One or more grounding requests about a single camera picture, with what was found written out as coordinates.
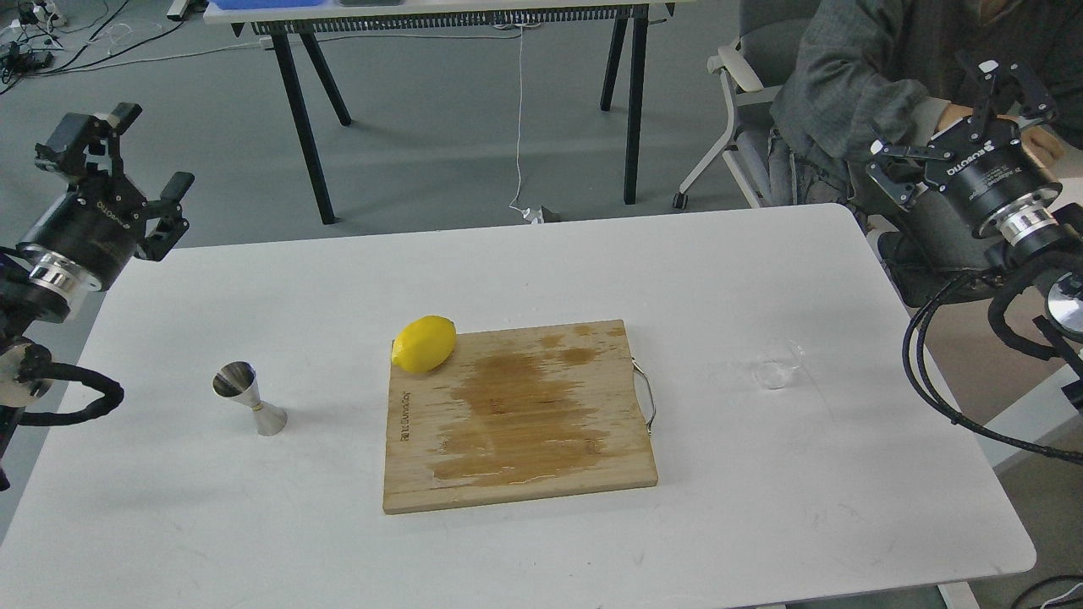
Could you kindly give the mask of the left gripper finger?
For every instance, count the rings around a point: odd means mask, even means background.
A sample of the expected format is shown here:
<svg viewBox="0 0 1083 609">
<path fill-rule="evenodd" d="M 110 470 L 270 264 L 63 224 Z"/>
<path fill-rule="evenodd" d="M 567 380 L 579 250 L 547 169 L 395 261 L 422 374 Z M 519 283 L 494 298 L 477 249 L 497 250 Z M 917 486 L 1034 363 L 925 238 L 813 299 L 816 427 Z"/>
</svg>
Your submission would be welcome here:
<svg viewBox="0 0 1083 609">
<path fill-rule="evenodd" d="M 157 223 L 139 239 L 135 251 L 138 259 L 162 261 L 190 230 L 190 221 L 183 217 L 181 200 L 194 182 L 194 174 L 178 171 L 167 181 L 158 200 L 147 205 L 140 215 L 140 218 L 147 221 L 156 219 Z"/>
<path fill-rule="evenodd" d="M 45 143 L 35 145 L 35 165 L 66 178 L 66 192 L 55 204 L 84 193 L 89 185 L 103 187 L 109 200 L 119 196 L 123 204 L 143 203 L 143 193 L 123 174 L 119 151 L 120 135 L 141 112 L 140 104 L 130 101 L 117 104 L 105 115 L 69 112 Z"/>
</svg>

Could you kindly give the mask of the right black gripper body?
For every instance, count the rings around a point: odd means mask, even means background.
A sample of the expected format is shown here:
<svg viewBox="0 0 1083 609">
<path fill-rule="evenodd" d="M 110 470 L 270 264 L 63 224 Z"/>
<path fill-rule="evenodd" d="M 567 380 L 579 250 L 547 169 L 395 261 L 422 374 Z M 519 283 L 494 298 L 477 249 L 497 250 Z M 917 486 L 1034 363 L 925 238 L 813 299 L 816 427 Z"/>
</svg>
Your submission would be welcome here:
<svg viewBox="0 0 1083 609">
<path fill-rule="evenodd" d="M 976 134 L 960 119 L 928 143 L 924 180 L 939 190 L 974 238 L 1026 239 L 1056 220 L 1048 205 L 1061 184 L 1021 144 L 1017 124 L 994 118 Z"/>
</svg>

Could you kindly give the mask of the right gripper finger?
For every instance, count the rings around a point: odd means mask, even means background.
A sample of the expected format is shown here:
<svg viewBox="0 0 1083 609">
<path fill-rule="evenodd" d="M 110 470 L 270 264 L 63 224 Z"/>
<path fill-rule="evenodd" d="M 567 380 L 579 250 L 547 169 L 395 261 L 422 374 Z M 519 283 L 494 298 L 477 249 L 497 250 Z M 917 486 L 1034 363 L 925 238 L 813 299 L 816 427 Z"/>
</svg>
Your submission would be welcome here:
<svg viewBox="0 0 1083 609">
<path fill-rule="evenodd" d="M 866 172 L 874 184 L 902 211 L 913 211 L 917 197 L 939 189 L 928 171 L 952 161 L 951 150 L 937 150 L 932 144 L 893 144 L 874 140 L 870 145 L 871 160 Z"/>
<path fill-rule="evenodd" d="M 979 90 L 970 118 L 967 119 L 970 137 L 986 135 L 990 124 L 999 116 L 994 102 L 1004 94 L 1009 94 L 1018 105 L 1014 122 L 1019 129 L 1051 124 L 1058 117 L 1058 107 L 1048 89 L 1025 63 L 1010 62 L 1002 65 L 994 59 L 979 62 L 966 50 L 960 50 L 956 59 Z"/>
</svg>

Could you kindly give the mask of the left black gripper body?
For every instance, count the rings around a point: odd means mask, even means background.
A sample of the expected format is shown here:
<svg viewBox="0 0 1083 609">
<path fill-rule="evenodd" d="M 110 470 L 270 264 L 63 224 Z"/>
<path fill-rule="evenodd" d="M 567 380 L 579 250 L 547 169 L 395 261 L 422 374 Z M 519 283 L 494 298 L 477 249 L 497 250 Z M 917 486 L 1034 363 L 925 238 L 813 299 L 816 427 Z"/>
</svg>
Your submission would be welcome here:
<svg viewBox="0 0 1083 609">
<path fill-rule="evenodd" d="M 26 260 L 58 255 L 89 273 L 93 290 L 106 291 L 132 259 L 152 259 L 146 249 L 148 208 L 139 190 L 102 196 L 69 193 L 28 230 L 17 251 Z"/>
</svg>

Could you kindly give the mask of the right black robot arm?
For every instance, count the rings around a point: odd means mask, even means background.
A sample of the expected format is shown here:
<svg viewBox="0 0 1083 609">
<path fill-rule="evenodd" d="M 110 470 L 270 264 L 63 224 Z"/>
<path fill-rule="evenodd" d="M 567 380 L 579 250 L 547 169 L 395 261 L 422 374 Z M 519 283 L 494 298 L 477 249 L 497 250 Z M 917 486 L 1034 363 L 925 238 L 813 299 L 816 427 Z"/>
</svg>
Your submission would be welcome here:
<svg viewBox="0 0 1083 609">
<path fill-rule="evenodd" d="M 987 323 L 1003 344 L 1043 361 L 1064 359 L 1080 373 L 1080 209 L 1052 211 L 1064 186 L 1022 143 L 1025 129 L 1057 118 L 1056 103 L 1025 63 L 979 62 L 967 51 L 960 51 L 958 61 L 978 88 L 971 115 L 923 145 L 878 137 L 866 167 L 902 211 L 912 211 L 921 193 L 935 192 L 974 238 L 999 238 L 987 251 L 986 270 L 956 272 L 921 304 L 904 335 L 904 371 L 918 396 L 953 424 L 1006 446 L 1079 465 L 1079 452 L 1039 446 L 967 419 L 937 393 L 927 374 L 925 335 L 937 308 L 964 286 L 979 284 L 997 289 Z"/>
</svg>

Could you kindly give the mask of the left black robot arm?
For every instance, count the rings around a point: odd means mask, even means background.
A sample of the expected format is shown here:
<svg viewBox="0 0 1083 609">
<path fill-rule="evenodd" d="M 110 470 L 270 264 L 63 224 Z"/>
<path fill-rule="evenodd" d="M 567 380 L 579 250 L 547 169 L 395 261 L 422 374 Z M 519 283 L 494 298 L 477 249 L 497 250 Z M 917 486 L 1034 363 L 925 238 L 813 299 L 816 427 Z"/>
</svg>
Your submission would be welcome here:
<svg viewBox="0 0 1083 609">
<path fill-rule="evenodd" d="M 151 200 L 123 172 L 120 139 L 140 112 L 130 101 L 108 114 L 70 112 L 36 146 L 36 166 L 65 178 L 67 187 L 14 247 L 3 248 L 3 450 L 19 427 L 100 419 L 123 402 L 118 381 L 55 361 L 27 331 L 65 322 L 86 294 L 110 289 L 133 259 L 165 259 L 190 230 L 181 200 L 192 173 L 178 171 Z"/>
</svg>

